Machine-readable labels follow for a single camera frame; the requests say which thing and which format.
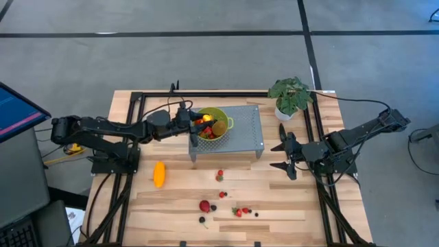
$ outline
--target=keyboard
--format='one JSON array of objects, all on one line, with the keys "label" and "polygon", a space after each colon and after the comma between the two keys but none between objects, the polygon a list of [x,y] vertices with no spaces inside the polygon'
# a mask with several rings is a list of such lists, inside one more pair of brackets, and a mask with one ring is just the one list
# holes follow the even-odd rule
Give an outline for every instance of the keyboard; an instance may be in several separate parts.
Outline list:
[{"label": "keyboard", "polygon": [[0,247],[38,247],[30,217],[0,230]]}]

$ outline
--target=desk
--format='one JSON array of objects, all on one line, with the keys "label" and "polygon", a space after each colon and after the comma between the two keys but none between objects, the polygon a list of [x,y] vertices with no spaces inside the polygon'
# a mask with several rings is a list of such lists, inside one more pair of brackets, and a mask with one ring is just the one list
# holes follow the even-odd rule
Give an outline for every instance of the desk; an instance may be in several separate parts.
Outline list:
[{"label": "desk", "polygon": [[[109,120],[126,122],[132,91],[115,91]],[[188,136],[172,137],[161,142],[153,141],[141,145],[139,170],[134,175],[126,220],[124,246],[178,246],[186,241],[188,246],[325,246],[322,216],[316,191],[316,182],[309,172],[297,171],[297,180],[291,181],[284,171],[269,166],[269,163],[285,160],[285,153],[271,152],[280,143],[278,126],[280,121],[274,115],[275,100],[255,97],[186,97],[193,101],[193,107],[207,106],[259,106],[265,151],[260,159],[254,152],[232,154],[201,154],[196,163],[188,154]],[[149,97],[145,111],[166,104],[167,97]],[[324,132],[344,127],[338,102],[318,95],[320,115]],[[135,106],[133,121],[137,119]],[[177,106],[171,107],[174,115]],[[318,137],[313,109],[309,112],[315,139]],[[303,112],[297,112],[292,120],[284,122],[286,131],[293,131],[301,143],[307,143],[307,131]],[[154,187],[153,169],[157,161],[163,161],[167,176],[162,189]],[[218,169],[224,170],[224,181],[217,182]],[[94,177],[86,219],[91,200],[105,175]],[[115,175],[102,187],[91,220],[91,229],[97,228],[108,212]],[[340,208],[352,227],[366,241],[372,241],[366,213],[358,185],[348,176],[337,184]],[[220,191],[228,197],[220,199]],[[198,204],[208,200],[218,207],[216,212],[202,213]],[[232,214],[233,207],[249,207],[259,213]],[[335,219],[329,213],[332,234],[337,241]],[[206,218],[206,229],[198,218]],[[116,240],[119,215],[115,216],[110,240]]]}]

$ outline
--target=green plant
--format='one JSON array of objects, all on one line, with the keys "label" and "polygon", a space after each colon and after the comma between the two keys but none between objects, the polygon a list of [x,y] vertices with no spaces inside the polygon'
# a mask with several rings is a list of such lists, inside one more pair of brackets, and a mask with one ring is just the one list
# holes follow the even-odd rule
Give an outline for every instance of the green plant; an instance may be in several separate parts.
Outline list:
[{"label": "green plant", "polygon": [[305,110],[308,102],[313,100],[309,96],[308,86],[298,77],[277,80],[272,88],[268,89],[269,98],[277,98],[276,107],[286,115],[293,115],[297,108]]}]

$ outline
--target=yellow fruit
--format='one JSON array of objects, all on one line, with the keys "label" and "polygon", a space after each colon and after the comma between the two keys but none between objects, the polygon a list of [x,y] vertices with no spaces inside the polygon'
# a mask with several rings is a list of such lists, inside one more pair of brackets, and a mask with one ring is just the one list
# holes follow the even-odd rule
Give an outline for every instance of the yellow fruit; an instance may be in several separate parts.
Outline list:
[{"label": "yellow fruit", "polygon": [[213,118],[210,115],[204,115],[203,116],[203,121],[212,121],[212,120],[213,120]]},{"label": "yellow fruit", "polygon": [[157,162],[154,168],[154,185],[157,188],[161,188],[165,182],[165,164],[161,161]]},{"label": "yellow fruit", "polygon": [[227,131],[227,127],[224,121],[217,121],[212,126],[212,132],[217,137],[222,136],[226,131]]}]

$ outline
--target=colander handle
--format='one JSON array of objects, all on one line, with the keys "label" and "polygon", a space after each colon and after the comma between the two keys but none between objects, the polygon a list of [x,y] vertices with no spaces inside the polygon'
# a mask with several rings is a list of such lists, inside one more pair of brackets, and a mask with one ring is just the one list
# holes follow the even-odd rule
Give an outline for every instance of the colander handle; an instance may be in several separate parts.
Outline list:
[{"label": "colander handle", "polygon": [[227,121],[228,121],[227,129],[230,130],[235,125],[235,121],[233,121],[233,118],[231,117],[227,117]]}]

